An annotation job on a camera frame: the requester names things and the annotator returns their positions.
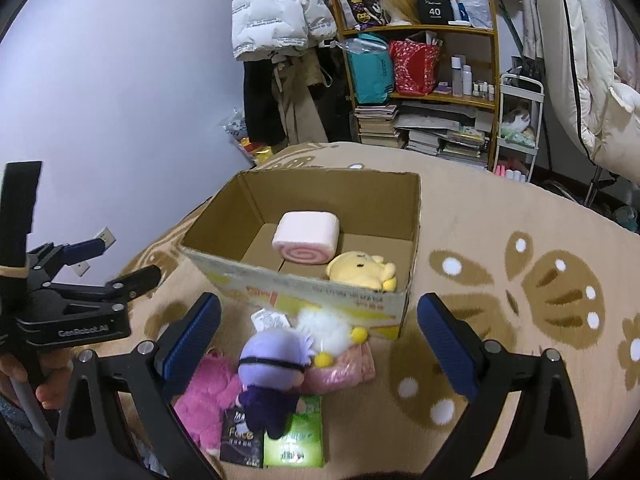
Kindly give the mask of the pink fluffy plush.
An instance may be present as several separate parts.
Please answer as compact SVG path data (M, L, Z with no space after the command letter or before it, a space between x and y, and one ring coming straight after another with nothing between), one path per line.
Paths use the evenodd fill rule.
M218 456L224 411L232 408L242 389L232 361L217 351L203 356L174 409L196 446Z

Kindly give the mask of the purple haired doll plush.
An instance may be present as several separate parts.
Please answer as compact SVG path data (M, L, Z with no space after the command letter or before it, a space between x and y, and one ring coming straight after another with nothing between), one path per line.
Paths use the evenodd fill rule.
M314 357L311 334L273 327L258 332L244 344L238 362L242 391L236 405L247 427L271 440L282 438L291 417L302 409L297 388Z

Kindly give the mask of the green tissue pack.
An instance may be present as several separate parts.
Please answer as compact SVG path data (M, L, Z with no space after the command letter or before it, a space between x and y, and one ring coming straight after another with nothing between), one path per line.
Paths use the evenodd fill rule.
M302 396L306 410L294 414L286 434L272 440L264 439L264 466L291 468L322 468L324 446L322 434L322 397Z

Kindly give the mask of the white fluffy duck plush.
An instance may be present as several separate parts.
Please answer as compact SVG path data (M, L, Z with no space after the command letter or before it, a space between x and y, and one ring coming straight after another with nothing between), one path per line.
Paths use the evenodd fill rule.
M298 312L296 330L312 339L314 366L331 367L335 360L369 338L365 327L352 325L329 310L306 308Z

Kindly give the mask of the pink packet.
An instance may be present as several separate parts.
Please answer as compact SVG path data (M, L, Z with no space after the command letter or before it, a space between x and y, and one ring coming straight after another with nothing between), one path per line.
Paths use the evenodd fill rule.
M365 342L349 348L329 367L308 368L303 385L298 388L298 391L312 396L322 396L322 394L357 387L364 382L370 382L375 376L376 370L370 344Z

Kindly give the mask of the open cardboard box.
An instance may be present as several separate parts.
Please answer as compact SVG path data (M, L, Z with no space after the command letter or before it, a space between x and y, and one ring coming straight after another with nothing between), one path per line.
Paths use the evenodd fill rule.
M375 336L400 333L421 182L411 172L241 172L180 244L222 296L289 316L324 309Z

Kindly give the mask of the beige flower pattern blanket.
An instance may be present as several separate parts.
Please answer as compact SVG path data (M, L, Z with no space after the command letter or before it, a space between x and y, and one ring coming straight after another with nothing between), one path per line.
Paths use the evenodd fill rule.
M590 474L636 478L639 451L639 239L600 214L537 188L433 157L355 143L303 144L266 168L363 168L421 179L411 293L436 292L474 327L518 353L558 350L577 398ZM322 402L321 468L250 469L229 479L413 477L464 401L439 373L414 318L371 344L372 382Z

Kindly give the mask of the pink swirl roll plush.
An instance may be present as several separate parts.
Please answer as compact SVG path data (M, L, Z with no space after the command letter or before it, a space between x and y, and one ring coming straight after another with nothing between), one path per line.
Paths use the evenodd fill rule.
M329 211L288 211L280 219L272 248L286 261L323 264L336 254L340 220Z

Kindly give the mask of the yellow chick plush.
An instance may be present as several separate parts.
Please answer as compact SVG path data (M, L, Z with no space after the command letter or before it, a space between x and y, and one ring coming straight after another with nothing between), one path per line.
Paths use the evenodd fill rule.
M326 266L326 276L335 283L394 292L397 287L396 266L382 256L365 252L343 252Z

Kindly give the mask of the white puffer jacket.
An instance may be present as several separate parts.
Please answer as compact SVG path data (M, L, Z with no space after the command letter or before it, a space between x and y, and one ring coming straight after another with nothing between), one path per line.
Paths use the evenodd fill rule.
M337 33L326 0L232 0L231 11L232 50L240 62L299 56Z

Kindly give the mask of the stack of books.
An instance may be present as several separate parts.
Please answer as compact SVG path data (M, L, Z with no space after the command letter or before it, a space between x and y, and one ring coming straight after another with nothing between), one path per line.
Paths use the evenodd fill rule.
M476 106L403 101L355 108L358 140L380 148L403 148L422 155L485 169L494 113Z

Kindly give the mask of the teal bag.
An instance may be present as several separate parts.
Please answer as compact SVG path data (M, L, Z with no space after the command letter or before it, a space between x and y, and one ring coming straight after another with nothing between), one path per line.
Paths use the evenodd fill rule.
M384 103L394 90L388 43L378 36L360 34L343 44L357 102L361 105Z

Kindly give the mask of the white rolling cart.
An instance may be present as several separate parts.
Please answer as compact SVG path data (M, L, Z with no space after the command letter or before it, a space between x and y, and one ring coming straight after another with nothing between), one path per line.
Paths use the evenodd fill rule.
M544 119L544 85L533 78L500 76L498 124L492 171L528 183L539 153Z

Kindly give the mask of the red patterned gift bag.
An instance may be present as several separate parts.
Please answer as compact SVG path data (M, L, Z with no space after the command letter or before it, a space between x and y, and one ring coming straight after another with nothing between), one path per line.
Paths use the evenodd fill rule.
M401 96L426 96L436 86L439 44L424 44L410 39L393 40L390 58L395 91Z

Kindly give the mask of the cream hanging coat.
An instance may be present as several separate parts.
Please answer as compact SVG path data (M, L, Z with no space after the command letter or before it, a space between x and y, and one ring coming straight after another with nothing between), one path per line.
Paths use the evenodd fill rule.
M595 165L639 182L639 41L613 0L536 0L548 96Z

